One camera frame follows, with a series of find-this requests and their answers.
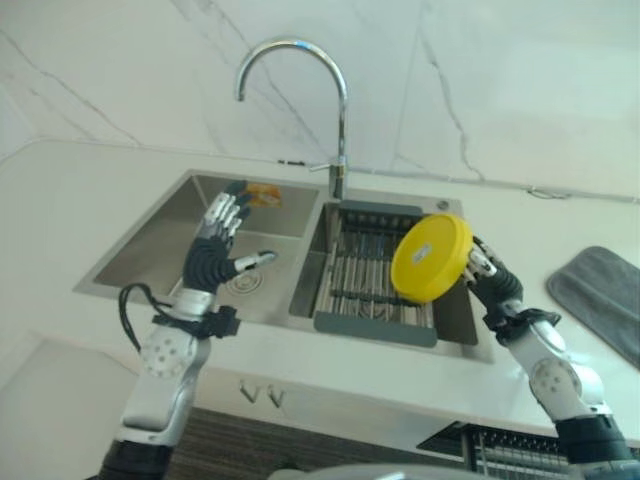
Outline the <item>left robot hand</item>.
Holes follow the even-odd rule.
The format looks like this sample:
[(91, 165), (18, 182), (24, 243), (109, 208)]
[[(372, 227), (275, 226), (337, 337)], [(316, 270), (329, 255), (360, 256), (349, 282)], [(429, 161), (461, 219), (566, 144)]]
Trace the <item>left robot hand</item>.
[(274, 262), (278, 254), (261, 250), (243, 257), (230, 256), (235, 236), (249, 217), (252, 194), (248, 182), (231, 182), (207, 207), (185, 257), (182, 282), (188, 289), (215, 293), (237, 276)]

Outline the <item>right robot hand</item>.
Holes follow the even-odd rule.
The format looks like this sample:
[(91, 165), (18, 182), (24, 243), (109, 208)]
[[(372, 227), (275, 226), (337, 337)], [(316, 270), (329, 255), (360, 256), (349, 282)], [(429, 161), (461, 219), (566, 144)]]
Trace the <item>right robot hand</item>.
[(467, 287), (485, 307), (485, 321), (490, 327), (505, 324), (516, 314), (514, 306), (522, 304), (523, 286), (477, 236), (473, 236), (464, 276)]

